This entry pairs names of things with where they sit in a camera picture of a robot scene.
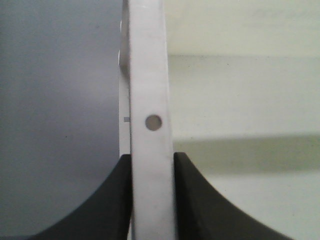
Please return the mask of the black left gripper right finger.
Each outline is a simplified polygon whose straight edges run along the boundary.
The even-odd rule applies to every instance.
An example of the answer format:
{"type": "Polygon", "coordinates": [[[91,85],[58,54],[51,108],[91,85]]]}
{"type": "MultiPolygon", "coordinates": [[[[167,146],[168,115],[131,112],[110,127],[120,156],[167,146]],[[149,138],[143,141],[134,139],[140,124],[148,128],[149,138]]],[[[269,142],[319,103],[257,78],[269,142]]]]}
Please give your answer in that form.
{"type": "Polygon", "coordinates": [[[178,237],[181,240],[287,240],[221,195],[184,152],[174,153],[178,237]]]}

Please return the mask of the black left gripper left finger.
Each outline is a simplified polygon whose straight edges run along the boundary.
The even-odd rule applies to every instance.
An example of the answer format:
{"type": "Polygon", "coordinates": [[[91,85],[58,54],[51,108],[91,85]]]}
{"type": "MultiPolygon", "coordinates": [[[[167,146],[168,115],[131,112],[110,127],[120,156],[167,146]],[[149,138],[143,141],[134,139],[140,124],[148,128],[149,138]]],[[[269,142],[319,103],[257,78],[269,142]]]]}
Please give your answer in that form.
{"type": "Polygon", "coordinates": [[[118,163],[99,188],[76,210],[31,236],[32,240],[125,240],[132,214],[132,159],[118,163]]]}

